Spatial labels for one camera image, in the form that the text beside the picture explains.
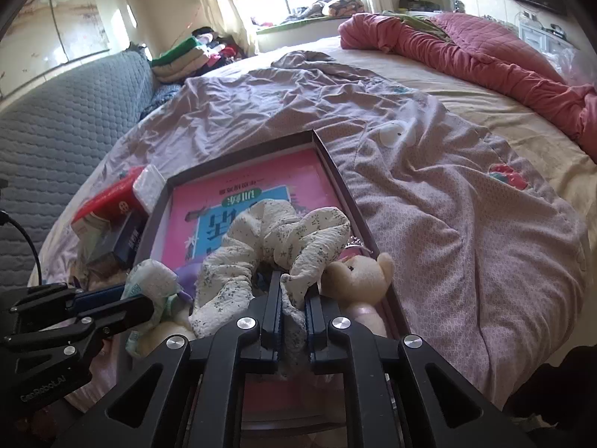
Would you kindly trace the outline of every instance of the metal screw cap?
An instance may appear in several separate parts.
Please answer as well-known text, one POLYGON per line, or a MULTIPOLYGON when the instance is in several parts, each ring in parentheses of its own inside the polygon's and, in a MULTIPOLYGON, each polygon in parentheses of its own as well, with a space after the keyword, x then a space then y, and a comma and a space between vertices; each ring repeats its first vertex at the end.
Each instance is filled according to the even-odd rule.
POLYGON ((237 322, 237 327, 243 330, 250 330, 252 329, 257 322, 254 318, 251 317, 242 317, 237 322))
POLYGON ((170 337, 166 341, 166 347, 172 350, 180 349, 184 345, 184 338, 180 335, 175 335, 174 337, 170 337))
POLYGON ((411 349, 418 349, 423 345, 423 339, 418 335, 407 335, 404 337, 404 345, 411 349))
POLYGON ((344 330, 350 327, 350 320, 346 317, 336 317, 332 320, 332 325, 337 329, 344 330))

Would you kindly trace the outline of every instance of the pile of clothes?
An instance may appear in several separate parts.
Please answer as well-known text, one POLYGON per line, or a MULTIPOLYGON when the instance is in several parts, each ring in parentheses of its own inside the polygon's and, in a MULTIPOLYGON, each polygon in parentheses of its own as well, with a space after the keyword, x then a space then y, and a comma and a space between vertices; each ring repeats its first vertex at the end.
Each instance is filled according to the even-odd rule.
POLYGON ((162 84, 182 84, 189 77, 244 58, 244 53, 230 37, 219 37, 210 27, 201 27, 185 41, 151 62, 151 70, 162 84))

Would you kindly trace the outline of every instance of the gray mattress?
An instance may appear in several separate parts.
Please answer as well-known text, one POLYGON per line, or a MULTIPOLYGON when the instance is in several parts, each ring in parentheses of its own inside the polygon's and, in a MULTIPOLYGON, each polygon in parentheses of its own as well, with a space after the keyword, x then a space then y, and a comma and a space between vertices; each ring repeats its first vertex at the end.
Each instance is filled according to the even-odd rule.
MULTIPOLYGON (((71 197, 150 102, 149 64, 134 51, 98 59, 42 84, 0 113, 0 208, 38 250, 71 197)), ((0 286, 27 284, 34 259, 13 226, 0 227, 0 286)))

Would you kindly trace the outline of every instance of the tissue box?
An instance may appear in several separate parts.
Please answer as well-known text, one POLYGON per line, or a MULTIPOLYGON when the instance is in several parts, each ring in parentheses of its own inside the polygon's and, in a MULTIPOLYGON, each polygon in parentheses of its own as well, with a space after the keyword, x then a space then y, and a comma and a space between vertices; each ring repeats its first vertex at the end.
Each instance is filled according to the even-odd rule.
POLYGON ((90 258, 112 222, 120 221, 132 210, 147 219, 165 183, 155 166, 135 167, 123 179, 84 203, 71 222, 72 230, 81 241, 83 258, 90 258))
POLYGON ((88 269, 102 278, 131 269, 146 220, 144 213, 129 212, 102 237, 87 261, 88 269))

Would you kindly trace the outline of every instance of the white cabinet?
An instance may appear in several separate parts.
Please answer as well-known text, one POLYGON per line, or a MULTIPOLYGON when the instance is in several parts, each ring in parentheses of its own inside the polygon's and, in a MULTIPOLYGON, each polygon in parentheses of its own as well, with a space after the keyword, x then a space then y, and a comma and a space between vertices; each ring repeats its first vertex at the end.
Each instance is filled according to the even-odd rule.
POLYGON ((541 28, 525 25, 524 23, 520 24, 518 36, 539 52, 559 53, 562 49, 574 48, 574 45, 568 41, 541 28))

